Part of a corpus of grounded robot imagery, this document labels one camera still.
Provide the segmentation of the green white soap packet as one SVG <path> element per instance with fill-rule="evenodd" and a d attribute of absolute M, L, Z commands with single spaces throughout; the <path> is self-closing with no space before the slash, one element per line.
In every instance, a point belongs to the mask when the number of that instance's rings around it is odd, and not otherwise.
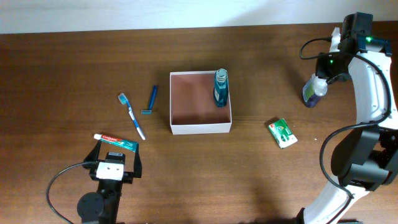
<path fill-rule="evenodd" d="M 279 119 L 271 123 L 268 125 L 268 130 L 271 132 L 281 149 L 289 147 L 298 141 L 287 125 L 285 119 Z"/>

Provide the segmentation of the green mouthwash bottle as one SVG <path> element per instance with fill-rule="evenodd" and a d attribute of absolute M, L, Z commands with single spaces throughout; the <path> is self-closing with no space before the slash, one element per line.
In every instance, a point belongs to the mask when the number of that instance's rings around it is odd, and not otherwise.
<path fill-rule="evenodd" d="M 221 68 L 215 72 L 215 83 L 213 89 L 213 97 L 217 107 L 224 107 L 228 101 L 229 86 L 228 72 Z"/>

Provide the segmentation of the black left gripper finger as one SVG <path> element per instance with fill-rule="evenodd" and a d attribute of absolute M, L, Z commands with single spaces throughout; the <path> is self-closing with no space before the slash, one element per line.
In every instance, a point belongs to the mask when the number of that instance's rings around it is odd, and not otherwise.
<path fill-rule="evenodd" d="M 83 162 L 85 163 L 83 165 L 84 169 L 91 169 L 93 167 L 93 164 L 98 162 L 100 149 L 101 149 L 101 141 L 97 140 L 95 147 L 91 150 L 91 152 L 83 160 Z"/>
<path fill-rule="evenodd" d="M 134 153 L 134 178 L 141 178 L 142 177 L 142 162 L 139 155 L 139 145 L 136 146 L 136 150 Z"/>

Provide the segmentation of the clear soap pump bottle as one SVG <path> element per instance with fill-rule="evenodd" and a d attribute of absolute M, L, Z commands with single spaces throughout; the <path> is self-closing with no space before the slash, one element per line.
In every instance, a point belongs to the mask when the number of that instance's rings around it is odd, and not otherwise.
<path fill-rule="evenodd" d="M 330 37 L 317 38 L 309 40 L 307 43 L 305 43 L 303 47 L 300 49 L 300 54 L 299 54 L 300 58 L 304 59 L 302 51 L 309 43 L 319 40 L 324 40 L 331 43 L 330 52 L 339 52 L 338 44 L 340 43 L 340 39 L 341 39 L 340 29 L 336 27 L 334 28 L 332 35 Z M 328 91 L 328 84 L 326 83 L 326 80 L 318 78 L 314 73 L 310 77 L 308 82 L 305 84 L 302 90 L 303 101 L 305 106 L 308 108 L 313 108 L 320 101 L 320 99 L 326 95 L 327 91 Z"/>

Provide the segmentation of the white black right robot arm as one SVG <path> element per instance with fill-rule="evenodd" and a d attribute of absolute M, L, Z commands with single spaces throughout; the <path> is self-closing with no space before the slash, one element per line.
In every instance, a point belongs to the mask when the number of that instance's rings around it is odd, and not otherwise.
<path fill-rule="evenodd" d="M 385 121 L 392 113 L 392 95 L 391 95 L 391 91 L 389 89 L 389 86 L 387 84 L 387 79 L 386 76 L 383 74 L 382 70 L 375 65 L 372 61 L 356 55 L 356 54 L 351 54 L 348 52 L 328 52 L 328 53 L 324 53 L 324 54 L 318 54 L 316 56 L 311 56 L 311 57 L 304 57 L 302 55 L 302 50 L 305 48 L 305 46 L 311 42 L 317 41 L 317 40 L 327 40 L 327 41 L 331 41 L 331 39 L 325 39 L 325 38 L 320 38 L 320 39 L 313 39 L 313 40 L 309 40 L 308 42 L 306 42 L 302 48 L 300 49 L 300 59 L 302 60 L 311 60 L 311 59 L 320 59 L 320 58 L 325 58 L 327 61 L 331 60 L 331 61 L 336 61 L 336 59 L 332 59 L 334 56 L 342 56 L 342 57 L 354 57 L 359 59 L 360 61 L 366 63 L 367 65 L 369 65 L 371 68 L 375 69 L 375 74 L 379 75 L 381 78 L 381 82 L 383 87 L 386 89 L 386 97 L 387 97 L 387 109 L 386 112 L 382 112 L 381 118 L 377 119 L 377 120 L 370 120 L 368 122 L 358 122 L 358 124 L 354 124 L 354 125 L 350 125 L 350 126 L 346 126 L 343 128 L 340 128 L 334 132 L 332 132 L 328 137 L 326 137 L 326 139 L 324 140 L 321 149 L 320 149 L 320 155 L 319 155 L 319 164 L 320 164 L 320 168 L 321 171 L 323 173 L 323 175 L 325 176 L 325 178 L 328 180 L 328 184 L 331 184 L 332 187 L 336 188 L 337 190 L 343 191 L 344 194 L 346 194 L 347 199 L 346 201 L 342 204 L 342 208 L 337 208 L 337 212 L 335 212 L 335 215 L 333 215 L 333 213 L 330 213 L 324 217 L 324 220 L 326 221 L 321 221 L 321 220 L 314 220 L 313 223 L 337 223 L 339 216 L 343 215 L 343 212 L 345 212 L 350 203 L 353 202 L 354 200 L 354 195 L 352 192 L 350 192 L 346 187 L 343 187 L 341 184 L 339 184 L 338 182 L 336 182 L 335 180 L 333 180 L 327 173 L 325 166 L 324 166 L 324 161 L 323 161 L 323 156 L 324 156 L 324 152 L 325 152 L 325 148 L 327 143 L 329 142 L 329 140 L 331 138 L 333 138 L 334 136 L 336 136 L 337 134 L 343 132 L 343 131 L 347 131 L 347 130 L 354 130 L 354 131 L 365 131 L 365 130 L 371 130 L 372 128 L 376 128 L 378 130 L 379 128 L 379 124 L 381 124 L 383 121 Z M 142 165 L 141 165 L 141 161 L 139 158 L 139 154 L 138 154 L 138 148 L 136 149 L 136 155 L 135 155 L 135 162 L 134 162 L 134 177 L 141 177 L 141 173 L 142 173 Z M 308 208 L 302 208 L 301 211 L 299 211 L 298 215 L 296 218 L 294 218 L 294 223 L 311 223 L 310 222 L 310 215 L 309 215 L 309 210 Z"/>

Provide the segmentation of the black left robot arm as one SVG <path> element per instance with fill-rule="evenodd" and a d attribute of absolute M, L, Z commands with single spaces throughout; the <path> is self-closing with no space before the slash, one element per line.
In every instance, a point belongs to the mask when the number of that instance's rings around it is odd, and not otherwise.
<path fill-rule="evenodd" d="M 82 223 L 116 224 L 120 198 L 124 184 L 132 184 L 142 173 L 139 155 L 134 157 L 134 170 L 124 170 L 126 155 L 108 152 L 105 159 L 99 159 L 101 141 L 83 160 L 83 168 L 89 170 L 92 180 L 98 182 L 95 192 L 84 194 L 78 204 L 77 213 Z"/>

